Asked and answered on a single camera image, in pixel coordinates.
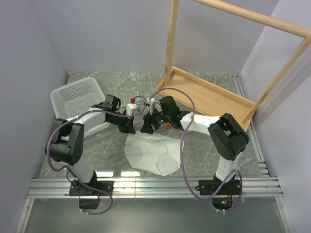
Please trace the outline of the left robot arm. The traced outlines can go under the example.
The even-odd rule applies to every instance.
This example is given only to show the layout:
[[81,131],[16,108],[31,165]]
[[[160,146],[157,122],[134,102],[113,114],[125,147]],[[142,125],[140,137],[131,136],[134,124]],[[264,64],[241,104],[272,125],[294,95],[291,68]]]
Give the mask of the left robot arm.
[[121,100],[107,95],[103,102],[91,106],[86,112],[70,119],[57,118],[52,125],[45,154],[53,171],[67,170],[73,176],[73,189],[86,195],[104,193],[109,195],[112,184],[101,186],[97,174],[83,160],[84,135],[103,123],[116,125],[121,133],[135,133],[134,117],[140,112],[134,104],[121,111]]

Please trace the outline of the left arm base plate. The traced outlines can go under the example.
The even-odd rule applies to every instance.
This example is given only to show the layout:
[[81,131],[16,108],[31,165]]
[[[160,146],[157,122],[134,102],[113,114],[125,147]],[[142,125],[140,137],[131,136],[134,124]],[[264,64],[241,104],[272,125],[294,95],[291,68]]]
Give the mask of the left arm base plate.
[[71,182],[70,185],[69,196],[103,196],[103,193],[97,190],[102,190],[109,195],[112,195],[113,188],[113,181],[97,181],[95,187],[87,188],[84,185],[80,184],[78,181],[74,180]]

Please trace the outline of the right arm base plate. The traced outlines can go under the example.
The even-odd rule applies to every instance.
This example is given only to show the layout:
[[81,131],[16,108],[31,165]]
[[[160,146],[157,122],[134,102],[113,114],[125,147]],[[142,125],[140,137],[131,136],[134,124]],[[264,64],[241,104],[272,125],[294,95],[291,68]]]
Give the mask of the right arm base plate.
[[[201,196],[210,196],[220,186],[221,181],[214,180],[199,180],[199,185],[195,187],[196,191],[199,191]],[[221,187],[217,195],[238,195],[241,191],[241,183],[239,180],[232,180]]]

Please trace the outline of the white underwear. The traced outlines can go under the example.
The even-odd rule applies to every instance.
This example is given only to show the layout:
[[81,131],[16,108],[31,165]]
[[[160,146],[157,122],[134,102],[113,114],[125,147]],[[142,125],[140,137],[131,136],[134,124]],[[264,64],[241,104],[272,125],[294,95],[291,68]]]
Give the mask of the white underwear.
[[167,176],[180,168],[180,142],[158,133],[137,131],[127,136],[124,152],[132,168]]

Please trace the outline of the blue wire hanger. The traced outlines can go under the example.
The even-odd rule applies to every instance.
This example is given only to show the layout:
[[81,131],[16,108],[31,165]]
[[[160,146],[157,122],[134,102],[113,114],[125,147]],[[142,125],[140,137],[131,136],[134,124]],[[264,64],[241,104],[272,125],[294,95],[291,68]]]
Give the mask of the blue wire hanger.
[[[161,100],[161,98],[157,98],[157,97],[153,97],[155,100],[157,100],[157,101],[160,101]],[[176,105],[179,107],[179,108],[181,108],[181,109],[183,109],[183,110],[188,110],[188,108],[186,108],[185,106],[183,106],[182,104],[180,104],[180,103],[178,103],[178,102],[176,102]]]

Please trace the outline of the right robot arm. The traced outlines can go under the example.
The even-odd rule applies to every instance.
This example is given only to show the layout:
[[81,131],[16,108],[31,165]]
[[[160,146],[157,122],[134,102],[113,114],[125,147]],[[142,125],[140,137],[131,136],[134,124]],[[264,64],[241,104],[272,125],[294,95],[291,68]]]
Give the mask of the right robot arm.
[[225,113],[222,116],[204,116],[190,111],[182,111],[171,96],[159,101],[147,99],[149,111],[143,117],[141,133],[153,134],[162,124],[170,124],[182,131],[194,131],[209,135],[220,155],[217,171],[214,175],[214,187],[220,194],[231,189],[241,153],[250,139],[235,118]]

